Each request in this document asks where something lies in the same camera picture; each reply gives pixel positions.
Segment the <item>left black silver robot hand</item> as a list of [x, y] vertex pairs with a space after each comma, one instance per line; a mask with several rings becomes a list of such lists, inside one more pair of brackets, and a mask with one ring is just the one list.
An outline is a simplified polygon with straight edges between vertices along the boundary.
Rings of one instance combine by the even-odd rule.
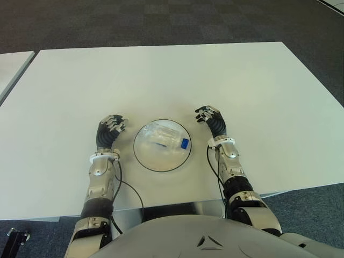
[[112, 114], [102, 119], [98, 124], [96, 133], [96, 147], [100, 149], [112, 149], [121, 132], [125, 130], [128, 119], [121, 115]]

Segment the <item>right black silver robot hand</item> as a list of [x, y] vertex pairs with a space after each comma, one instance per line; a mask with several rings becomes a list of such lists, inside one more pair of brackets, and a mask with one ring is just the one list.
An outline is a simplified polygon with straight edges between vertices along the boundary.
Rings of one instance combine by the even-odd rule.
[[226, 135], [226, 124], [220, 113], [215, 107], [210, 105], [202, 106], [195, 110], [198, 123], [206, 123], [211, 131], [213, 138]]

